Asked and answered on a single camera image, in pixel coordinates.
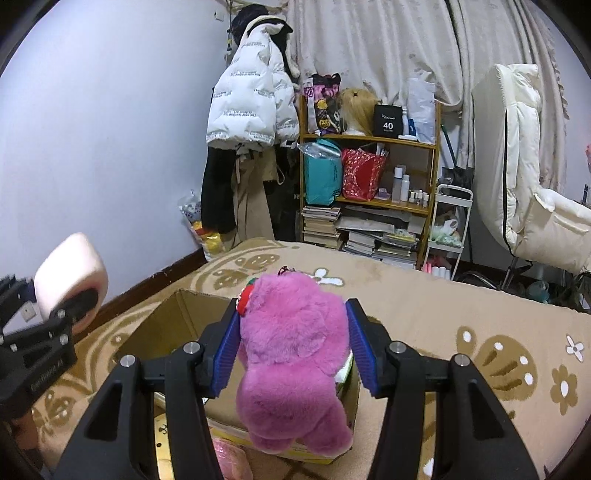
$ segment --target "red gift bag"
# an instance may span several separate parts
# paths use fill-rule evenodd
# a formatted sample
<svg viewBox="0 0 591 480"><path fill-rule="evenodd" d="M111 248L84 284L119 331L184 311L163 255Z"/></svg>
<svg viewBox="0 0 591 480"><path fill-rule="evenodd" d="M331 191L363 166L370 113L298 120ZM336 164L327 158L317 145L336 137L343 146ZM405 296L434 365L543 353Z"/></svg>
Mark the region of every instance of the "red gift bag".
<svg viewBox="0 0 591 480"><path fill-rule="evenodd" d="M386 157L363 150L343 150L343 196L351 200L371 200L378 191Z"/></svg>

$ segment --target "flower pattern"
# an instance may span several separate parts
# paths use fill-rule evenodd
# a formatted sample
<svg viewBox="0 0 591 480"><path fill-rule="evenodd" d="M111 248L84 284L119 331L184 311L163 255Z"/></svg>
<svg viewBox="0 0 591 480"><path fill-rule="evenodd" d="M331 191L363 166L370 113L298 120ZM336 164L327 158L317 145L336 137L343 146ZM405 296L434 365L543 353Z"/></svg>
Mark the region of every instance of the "flower pattern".
<svg viewBox="0 0 591 480"><path fill-rule="evenodd" d="M582 352L585 346L581 342L575 343L570 335L566 336L566 341L569 343L566 346L566 353L568 353L569 355L574 355L579 362L583 363Z"/></svg>
<svg viewBox="0 0 591 480"><path fill-rule="evenodd" d="M564 365L552 370L554 385L550 389L550 398L554 403L560 405L560 414L566 415L569 407L576 406L579 401L577 396L577 376L569 374Z"/></svg>
<svg viewBox="0 0 591 480"><path fill-rule="evenodd" d="M342 278L327 277L326 274L328 272L329 271L325 268L317 268L313 275L310 275L309 273L306 275L312 277L314 280L316 280L316 283L320 285L334 285L335 287L342 287L345 284Z"/></svg>

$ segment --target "white cart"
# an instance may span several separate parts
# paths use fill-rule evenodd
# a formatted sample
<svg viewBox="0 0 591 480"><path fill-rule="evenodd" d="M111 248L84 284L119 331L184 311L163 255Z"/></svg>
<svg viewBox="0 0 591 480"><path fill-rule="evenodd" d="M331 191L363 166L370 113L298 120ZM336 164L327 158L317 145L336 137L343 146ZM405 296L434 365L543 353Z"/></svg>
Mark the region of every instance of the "white cart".
<svg viewBox="0 0 591 480"><path fill-rule="evenodd" d="M460 197L453 195L454 193L459 194L460 192L463 192L462 197L469 197L469 199L460 198ZM429 251L431 249L444 250L446 252L452 252L452 253L457 254L456 264L453 267L451 280L453 280L453 277L456 276L457 265L460 261L460 257L462 256L462 251L464 250L464 244L466 242L466 234L468 232L468 222L470 221L470 211L472 210L473 200L474 200L474 194L472 193L471 190L464 189L462 187L456 187L455 185L442 184L442 185L437 186L437 190L435 193L435 205L433 206L433 220L431 221L431 226L429 227L429 231L427 232L427 234L429 235L429 240L427 243L427 251L425 252L425 260L424 260L423 264L425 262L427 262L427 260L429 258ZM435 217L437 216L437 207L438 207L439 203L444 203L446 205L455 205L457 207L466 208L466 210L467 210L466 224L464 225L464 233L462 235L462 246L461 247L451 247L449 245L438 244L437 242L434 242L433 240L430 239L431 238L431 229L435 225Z"/></svg>

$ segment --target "pink stuffed bear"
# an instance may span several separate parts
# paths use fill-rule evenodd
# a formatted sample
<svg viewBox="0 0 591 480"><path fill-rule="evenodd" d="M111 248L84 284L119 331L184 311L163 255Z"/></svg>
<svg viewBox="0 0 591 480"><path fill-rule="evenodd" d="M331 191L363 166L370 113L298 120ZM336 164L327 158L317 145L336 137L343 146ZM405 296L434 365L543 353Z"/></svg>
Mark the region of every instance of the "pink stuffed bear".
<svg viewBox="0 0 591 480"><path fill-rule="evenodd" d="M349 355L343 300L303 273L263 275L240 333L246 373L236 408L253 445L280 453L301 439L319 455L349 450L353 434L334 379Z"/></svg>

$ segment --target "shelf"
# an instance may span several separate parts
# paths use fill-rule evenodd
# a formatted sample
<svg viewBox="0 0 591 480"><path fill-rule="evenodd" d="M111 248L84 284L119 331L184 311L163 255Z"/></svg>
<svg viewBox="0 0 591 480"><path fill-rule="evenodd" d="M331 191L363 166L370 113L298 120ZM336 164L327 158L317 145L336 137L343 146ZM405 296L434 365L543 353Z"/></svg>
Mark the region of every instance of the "shelf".
<svg viewBox="0 0 591 480"><path fill-rule="evenodd" d="M335 135L335 134L327 134L318 136L316 134L303 134L302 137L305 140L312 140L316 138L328 138L329 140L357 140L359 142L378 142L378 143L389 143L389 144L397 144L397 145L407 145L409 147L417 147L417 148L425 148L427 150L435 150L437 148L436 145L431 145L428 143L421 143L421 142L414 142L412 140L401 140L398 138L385 138L385 137L366 137L364 135Z"/></svg>
<svg viewBox="0 0 591 480"><path fill-rule="evenodd" d="M442 195L438 193L435 195L435 200L439 203L446 203L448 205L458 205L460 207L472 208L472 200L452 197L451 195Z"/></svg>
<svg viewBox="0 0 591 480"><path fill-rule="evenodd" d="M429 248L436 248L438 250L445 250L446 252L452 252L455 254L461 254L463 247L450 247L449 245L438 244L433 240L429 240Z"/></svg>
<svg viewBox="0 0 591 480"><path fill-rule="evenodd" d="M354 203L355 205L365 205L367 207L381 207L388 208L390 210L401 210L403 212L410 212L416 215L429 215L429 208L417 205L416 203L400 202L392 203L390 200L350 200L346 199L342 195L338 196L335 202L341 203Z"/></svg>

